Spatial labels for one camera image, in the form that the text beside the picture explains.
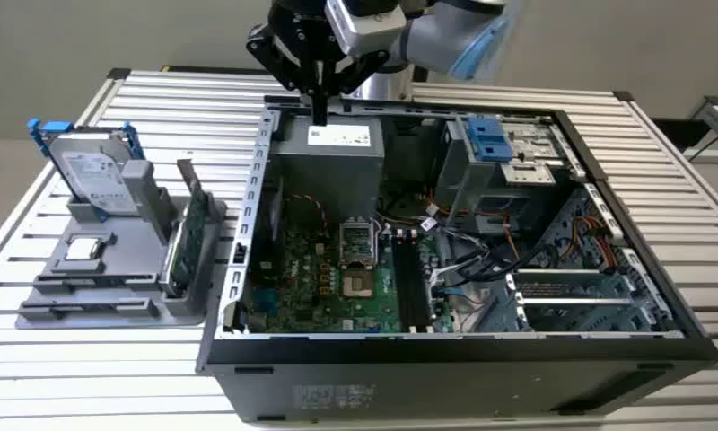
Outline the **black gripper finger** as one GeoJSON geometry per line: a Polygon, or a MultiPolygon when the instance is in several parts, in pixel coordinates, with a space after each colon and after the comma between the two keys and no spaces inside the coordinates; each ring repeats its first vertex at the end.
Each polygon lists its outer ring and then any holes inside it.
{"type": "Polygon", "coordinates": [[[322,124],[322,89],[318,83],[316,63],[302,59],[296,64],[276,44],[276,34],[266,24],[250,29],[246,49],[286,90],[297,90],[310,99],[312,123],[322,124]]]}
{"type": "Polygon", "coordinates": [[[373,51],[358,56],[340,71],[336,70],[340,58],[330,56],[324,60],[321,76],[321,125],[328,121],[328,102],[340,95],[352,93],[378,71],[389,59],[386,50],[373,51]]]}

